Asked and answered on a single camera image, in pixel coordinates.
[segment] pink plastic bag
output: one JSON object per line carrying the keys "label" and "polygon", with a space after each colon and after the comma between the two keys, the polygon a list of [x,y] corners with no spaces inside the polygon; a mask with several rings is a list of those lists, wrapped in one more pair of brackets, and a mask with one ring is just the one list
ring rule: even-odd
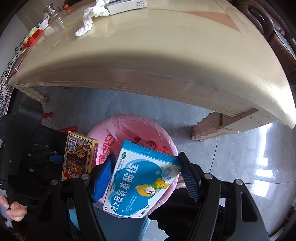
{"label": "pink plastic bag", "polygon": [[[154,150],[172,156],[178,155],[177,148],[168,133],[152,120],[139,115],[123,114],[107,118],[96,125],[87,136],[100,141],[96,165],[102,164],[110,152],[118,157],[124,140],[135,144],[141,139],[154,142],[156,145]],[[168,200],[177,182],[178,176],[147,215]],[[103,198],[99,199],[100,203],[104,203],[105,196],[106,193]]]}

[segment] leather sofa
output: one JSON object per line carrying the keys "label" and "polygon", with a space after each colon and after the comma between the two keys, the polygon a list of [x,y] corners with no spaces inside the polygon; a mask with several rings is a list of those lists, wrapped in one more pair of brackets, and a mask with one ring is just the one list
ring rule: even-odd
{"label": "leather sofa", "polygon": [[261,32],[276,54],[288,81],[296,84],[296,42],[278,12],[265,0],[229,0]]}

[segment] floral tablecloth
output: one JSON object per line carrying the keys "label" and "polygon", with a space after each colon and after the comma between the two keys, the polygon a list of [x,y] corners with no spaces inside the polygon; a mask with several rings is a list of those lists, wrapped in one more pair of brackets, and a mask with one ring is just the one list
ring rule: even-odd
{"label": "floral tablecloth", "polygon": [[20,47],[22,46],[22,42],[15,48],[15,53],[11,57],[10,61],[8,62],[5,71],[3,72],[1,79],[0,79],[0,117],[7,114],[8,106],[10,97],[13,91],[13,87],[11,85],[6,84],[6,77],[11,70],[11,66],[17,59],[17,57],[24,51]]}

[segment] gold and brown box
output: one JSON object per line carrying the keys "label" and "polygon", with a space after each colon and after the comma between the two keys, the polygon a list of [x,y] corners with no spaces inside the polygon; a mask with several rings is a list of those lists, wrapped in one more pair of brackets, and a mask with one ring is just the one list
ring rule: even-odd
{"label": "gold and brown box", "polygon": [[69,131],[64,156],[63,180],[90,173],[96,165],[98,146],[98,140]]}

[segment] white box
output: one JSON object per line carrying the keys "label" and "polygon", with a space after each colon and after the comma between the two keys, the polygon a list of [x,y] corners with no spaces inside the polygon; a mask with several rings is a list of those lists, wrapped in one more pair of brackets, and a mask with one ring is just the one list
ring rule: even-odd
{"label": "white box", "polygon": [[110,14],[113,15],[116,13],[144,7],[147,7],[146,0],[115,0],[109,2],[107,9],[110,12]]}
{"label": "white box", "polygon": [[107,190],[103,210],[142,218],[154,206],[181,170],[170,156],[125,140]]}

